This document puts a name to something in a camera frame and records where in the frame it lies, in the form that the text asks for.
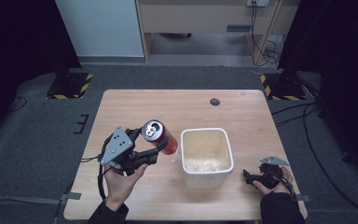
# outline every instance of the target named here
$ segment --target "white bin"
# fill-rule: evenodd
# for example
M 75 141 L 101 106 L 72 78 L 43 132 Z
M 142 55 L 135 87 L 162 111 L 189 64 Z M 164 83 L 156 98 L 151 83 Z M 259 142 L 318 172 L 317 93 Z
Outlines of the white bin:
M 234 168 L 226 131 L 221 128 L 182 131 L 181 161 L 183 178 L 189 188 L 221 186 Z

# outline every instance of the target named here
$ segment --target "hand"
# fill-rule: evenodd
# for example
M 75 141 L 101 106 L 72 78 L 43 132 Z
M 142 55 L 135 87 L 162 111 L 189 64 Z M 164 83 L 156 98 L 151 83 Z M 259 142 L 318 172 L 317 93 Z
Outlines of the hand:
M 144 175 L 147 164 L 138 168 L 135 174 L 124 176 L 122 172 L 112 168 L 109 165 L 104 166 L 104 170 L 110 169 L 104 175 L 106 180 L 108 196 L 106 197 L 106 206 L 117 211 L 118 208 L 130 197 L 132 189 L 136 182 Z
M 283 178 L 285 178 L 287 181 L 289 181 L 289 183 L 292 183 L 293 181 L 293 177 L 292 175 L 290 174 L 290 172 L 285 168 L 285 167 L 282 167 L 282 172 L 283 172 Z M 290 194 L 290 190 L 284 186 L 284 184 L 282 182 L 279 182 L 279 184 L 273 188 L 273 189 L 268 189 L 266 188 L 262 183 L 258 182 L 257 180 L 255 180 L 253 182 L 253 184 L 261 190 L 261 192 L 264 193 L 264 195 L 266 194 L 269 194 L 271 192 L 274 192 L 274 193 L 288 193 Z

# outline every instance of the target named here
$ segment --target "wooden tabletop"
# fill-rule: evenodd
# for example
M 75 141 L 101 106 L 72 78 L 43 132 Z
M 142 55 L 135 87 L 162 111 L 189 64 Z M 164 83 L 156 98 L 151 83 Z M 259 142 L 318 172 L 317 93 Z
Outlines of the wooden tabletop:
M 220 105 L 211 105 L 216 98 Z M 222 128 L 227 132 L 234 156 L 234 169 L 217 189 L 189 189 L 174 155 L 159 153 L 126 201 L 127 220 L 258 220 L 263 194 L 245 184 L 242 170 L 259 175 L 261 158 L 286 154 L 270 115 L 264 93 L 253 90 L 111 90 L 103 95 L 83 158 L 101 153 L 103 141 L 118 125 L 140 128 L 158 119 L 180 142 L 180 134 L 191 128 Z M 136 151 L 153 148 L 140 135 Z M 67 219 L 89 219 L 101 203 L 97 187 L 99 163 L 79 163 L 72 192 L 80 200 L 68 200 Z M 293 182 L 296 193 L 300 193 Z M 307 210 L 299 203 L 301 213 Z

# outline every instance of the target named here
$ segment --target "white wall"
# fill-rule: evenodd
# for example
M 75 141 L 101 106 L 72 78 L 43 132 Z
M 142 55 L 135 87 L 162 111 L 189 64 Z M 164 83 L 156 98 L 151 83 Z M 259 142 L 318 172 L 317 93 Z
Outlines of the white wall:
M 144 57 L 134 0 L 56 0 L 77 56 Z

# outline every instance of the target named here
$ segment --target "soda can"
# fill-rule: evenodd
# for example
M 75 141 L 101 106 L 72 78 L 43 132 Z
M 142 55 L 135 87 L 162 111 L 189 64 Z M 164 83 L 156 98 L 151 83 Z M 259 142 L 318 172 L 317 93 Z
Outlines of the soda can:
M 144 139 L 154 146 L 161 142 L 165 137 L 169 137 L 168 145 L 161 150 L 165 155 L 173 154 L 178 148 L 178 142 L 172 136 L 170 131 L 164 124 L 156 119 L 149 120 L 144 127 L 142 127 L 142 135 Z

